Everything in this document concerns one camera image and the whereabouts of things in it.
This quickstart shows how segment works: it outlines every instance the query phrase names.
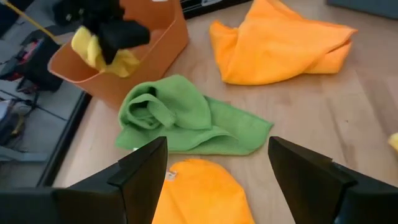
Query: orange microfiber cloth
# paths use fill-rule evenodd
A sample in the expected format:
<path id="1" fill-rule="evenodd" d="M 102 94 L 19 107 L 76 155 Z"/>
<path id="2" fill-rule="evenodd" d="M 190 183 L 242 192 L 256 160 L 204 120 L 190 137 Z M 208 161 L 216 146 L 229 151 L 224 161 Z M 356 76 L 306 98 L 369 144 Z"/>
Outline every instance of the orange microfiber cloth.
<path id="1" fill-rule="evenodd" d="M 221 166 L 178 162 L 166 177 L 152 224 L 252 224 L 243 188 Z"/>
<path id="2" fill-rule="evenodd" d="M 356 30 L 302 18 L 278 0 L 254 0 L 238 28 L 210 26 L 224 82 L 262 85 L 301 73 L 337 73 Z"/>

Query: cloth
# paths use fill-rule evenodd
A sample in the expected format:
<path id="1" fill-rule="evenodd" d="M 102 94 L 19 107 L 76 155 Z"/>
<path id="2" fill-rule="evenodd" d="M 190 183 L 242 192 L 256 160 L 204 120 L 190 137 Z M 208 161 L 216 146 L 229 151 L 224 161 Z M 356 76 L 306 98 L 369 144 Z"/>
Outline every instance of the cloth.
<path id="1" fill-rule="evenodd" d="M 107 65 L 101 53 L 101 47 L 96 35 L 81 26 L 72 38 L 72 49 L 90 67 L 100 72 L 113 73 L 125 78 L 132 74 L 139 65 L 138 59 L 127 49 L 118 50 L 110 65 Z"/>
<path id="2" fill-rule="evenodd" d="M 254 223 L 243 188 L 220 165 L 201 159 L 174 164 L 152 224 Z"/>
<path id="3" fill-rule="evenodd" d="M 254 0 L 238 28 L 210 26 L 224 82 L 262 85 L 301 73 L 337 73 L 356 30 L 302 18 L 277 0 Z"/>
<path id="4" fill-rule="evenodd" d="M 388 142 L 398 152 L 398 133 L 391 135 Z"/>
<path id="5" fill-rule="evenodd" d="M 186 78 L 174 75 L 141 83 L 119 110 L 122 131 L 116 145 L 140 148 L 166 136 L 169 152 L 246 155 L 261 147 L 272 123 L 203 96 Z"/>

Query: wooden table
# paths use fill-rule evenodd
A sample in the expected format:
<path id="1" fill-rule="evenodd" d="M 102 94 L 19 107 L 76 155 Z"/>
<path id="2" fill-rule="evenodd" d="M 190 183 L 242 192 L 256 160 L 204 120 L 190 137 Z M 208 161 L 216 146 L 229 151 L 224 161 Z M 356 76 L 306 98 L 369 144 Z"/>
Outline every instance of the wooden table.
<path id="1" fill-rule="evenodd" d="M 354 46 L 336 75 L 301 75 L 264 86 L 221 81 L 210 38 L 215 19 L 238 26 L 251 2 L 190 19 L 190 43 L 166 75 L 179 73 L 204 94 L 275 122 L 271 135 L 313 149 L 336 162 L 398 186 L 398 159 L 387 144 L 398 132 L 398 22 L 324 5 L 323 0 L 285 0 L 308 19 L 357 28 Z M 117 112 L 92 100 L 55 181 L 67 187 L 111 165 L 128 151 L 114 147 Z M 171 155 L 217 162 L 244 187 L 256 223 L 294 223 L 274 177 L 267 146 L 238 156 Z"/>

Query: yellow cloth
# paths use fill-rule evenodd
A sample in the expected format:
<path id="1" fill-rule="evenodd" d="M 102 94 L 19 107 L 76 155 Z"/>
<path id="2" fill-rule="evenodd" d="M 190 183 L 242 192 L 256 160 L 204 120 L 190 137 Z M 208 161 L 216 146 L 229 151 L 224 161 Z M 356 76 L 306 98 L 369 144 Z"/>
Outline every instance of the yellow cloth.
<path id="1" fill-rule="evenodd" d="M 139 65 L 138 59 L 127 49 L 118 50 L 112 64 L 107 65 L 101 53 L 98 38 L 81 26 L 72 38 L 72 49 L 90 67 L 100 72 L 114 73 L 119 77 L 128 77 Z"/>
<path id="2" fill-rule="evenodd" d="M 388 142 L 398 152 L 398 133 L 393 134 Z"/>
<path id="3" fill-rule="evenodd" d="M 254 0 L 238 28 L 210 26 L 224 82 L 262 85 L 301 73 L 336 73 L 356 30 L 302 18 L 277 0 Z"/>
<path id="4" fill-rule="evenodd" d="M 174 164 L 152 224 L 252 224 L 243 188 L 221 166 L 201 159 Z"/>

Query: orange plastic bin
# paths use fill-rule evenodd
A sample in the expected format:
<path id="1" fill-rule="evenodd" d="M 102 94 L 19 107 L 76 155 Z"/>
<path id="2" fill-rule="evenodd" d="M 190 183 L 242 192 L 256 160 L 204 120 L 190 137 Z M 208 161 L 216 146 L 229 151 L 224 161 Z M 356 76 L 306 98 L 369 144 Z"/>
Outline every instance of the orange plastic bin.
<path id="1" fill-rule="evenodd" d="M 121 0 L 121 5 L 126 10 L 125 19 L 134 19 L 151 31 L 149 44 L 131 49 L 141 62 L 133 74 L 120 78 L 89 67 L 72 50 L 70 41 L 49 62 L 49 70 L 54 75 L 74 83 L 116 110 L 135 85 L 161 79 L 188 43 L 179 0 Z"/>

